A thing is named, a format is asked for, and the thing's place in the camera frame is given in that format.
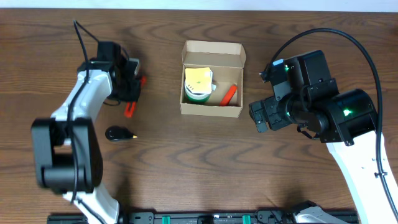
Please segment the red black utility knife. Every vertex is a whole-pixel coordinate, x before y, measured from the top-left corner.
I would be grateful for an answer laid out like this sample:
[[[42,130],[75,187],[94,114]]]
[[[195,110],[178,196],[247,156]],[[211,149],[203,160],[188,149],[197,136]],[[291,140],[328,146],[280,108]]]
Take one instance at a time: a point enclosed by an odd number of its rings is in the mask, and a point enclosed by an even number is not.
[[[146,84],[147,78],[143,76],[140,80],[140,89],[143,88],[143,86]],[[133,102],[127,102],[127,105],[124,110],[124,116],[127,118],[132,118],[134,111],[136,109],[136,101]]]

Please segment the green tape roll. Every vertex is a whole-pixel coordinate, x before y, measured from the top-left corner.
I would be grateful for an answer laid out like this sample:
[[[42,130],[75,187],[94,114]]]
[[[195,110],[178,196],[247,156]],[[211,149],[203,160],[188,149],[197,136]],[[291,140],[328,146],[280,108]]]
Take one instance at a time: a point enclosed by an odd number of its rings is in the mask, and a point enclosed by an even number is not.
[[[197,104],[205,103],[210,98],[210,94],[207,94],[207,93],[196,94],[196,93],[190,93],[188,91],[185,92],[185,96],[187,97],[187,99],[190,102],[197,103]]]

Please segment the white tape roll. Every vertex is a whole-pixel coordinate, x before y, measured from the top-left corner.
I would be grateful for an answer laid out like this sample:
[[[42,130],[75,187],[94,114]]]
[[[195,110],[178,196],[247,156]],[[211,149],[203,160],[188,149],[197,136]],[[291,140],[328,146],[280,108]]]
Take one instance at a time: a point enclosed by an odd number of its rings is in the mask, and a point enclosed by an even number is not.
[[[188,84],[187,84],[187,82],[186,81],[184,81],[184,88],[185,88],[185,92],[188,94],[188,95],[190,95],[190,96],[194,96],[194,97],[202,97],[202,98],[205,98],[205,97],[207,97],[207,96],[209,96],[211,93],[212,93],[212,91],[215,91],[216,90],[216,85],[215,84],[211,84],[211,91],[209,92],[209,93],[194,93],[191,89],[190,89],[190,87],[188,86]]]

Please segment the red blade case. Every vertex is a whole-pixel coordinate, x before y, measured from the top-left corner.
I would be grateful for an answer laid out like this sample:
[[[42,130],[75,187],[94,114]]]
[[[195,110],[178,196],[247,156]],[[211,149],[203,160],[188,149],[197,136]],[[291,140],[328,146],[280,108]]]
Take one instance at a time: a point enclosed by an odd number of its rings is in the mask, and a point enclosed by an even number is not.
[[[236,85],[231,85],[225,96],[220,102],[220,106],[228,106],[229,102],[232,100],[234,94],[236,93],[238,87]]]

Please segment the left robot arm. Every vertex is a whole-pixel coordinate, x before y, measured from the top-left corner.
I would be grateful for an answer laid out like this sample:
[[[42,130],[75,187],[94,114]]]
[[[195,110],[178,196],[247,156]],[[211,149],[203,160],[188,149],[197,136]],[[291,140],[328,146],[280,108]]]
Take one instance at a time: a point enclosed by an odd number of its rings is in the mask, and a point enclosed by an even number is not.
[[[146,79],[140,61],[115,42],[99,41],[95,57],[77,70],[68,98],[49,118],[31,126],[38,184],[75,205],[79,215],[50,215],[48,223],[129,223],[106,190],[103,158],[94,122],[106,100],[125,102],[130,118]]]

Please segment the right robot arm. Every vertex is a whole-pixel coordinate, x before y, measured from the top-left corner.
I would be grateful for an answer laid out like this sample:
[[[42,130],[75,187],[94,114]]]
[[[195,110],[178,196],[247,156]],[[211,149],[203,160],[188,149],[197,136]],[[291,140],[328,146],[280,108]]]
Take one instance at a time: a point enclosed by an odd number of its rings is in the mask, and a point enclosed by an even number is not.
[[[260,76],[273,96],[249,105],[260,133],[291,124],[326,144],[362,223],[397,223],[397,184],[377,131],[380,118],[360,89],[340,93],[321,50],[272,62]]]

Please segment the black teardrop-shaped object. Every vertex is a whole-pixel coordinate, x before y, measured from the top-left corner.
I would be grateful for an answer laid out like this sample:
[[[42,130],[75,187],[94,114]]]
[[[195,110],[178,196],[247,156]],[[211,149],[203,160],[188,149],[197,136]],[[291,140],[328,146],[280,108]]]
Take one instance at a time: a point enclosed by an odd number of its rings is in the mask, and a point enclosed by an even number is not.
[[[110,141],[123,141],[136,139],[137,136],[132,133],[128,128],[121,126],[111,126],[105,131],[105,136]]]

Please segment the open cardboard box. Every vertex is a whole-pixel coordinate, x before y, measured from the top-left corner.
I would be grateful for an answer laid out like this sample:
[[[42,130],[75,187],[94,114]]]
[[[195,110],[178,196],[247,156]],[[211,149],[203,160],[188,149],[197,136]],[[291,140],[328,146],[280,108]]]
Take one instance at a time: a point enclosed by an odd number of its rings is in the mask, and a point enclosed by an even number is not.
[[[182,49],[181,114],[237,118],[243,108],[243,71],[246,53],[242,44],[188,40]],[[213,72],[212,91],[208,101],[192,103],[185,96],[185,69],[209,67]],[[228,106],[220,102],[231,87],[238,87]]]

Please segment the black mounting rail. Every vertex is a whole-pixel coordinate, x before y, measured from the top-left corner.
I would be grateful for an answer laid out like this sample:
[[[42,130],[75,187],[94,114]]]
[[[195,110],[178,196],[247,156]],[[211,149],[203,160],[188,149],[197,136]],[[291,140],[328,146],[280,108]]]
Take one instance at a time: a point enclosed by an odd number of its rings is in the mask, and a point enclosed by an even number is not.
[[[329,211],[332,215],[346,223],[359,223],[354,211]],[[246,213],[131,213],[130,224],[202,224],[202,223],[293,223],[291,218],[280,210],[258,210]],[[88,223],[84,215],[49,215],[47,224]]]

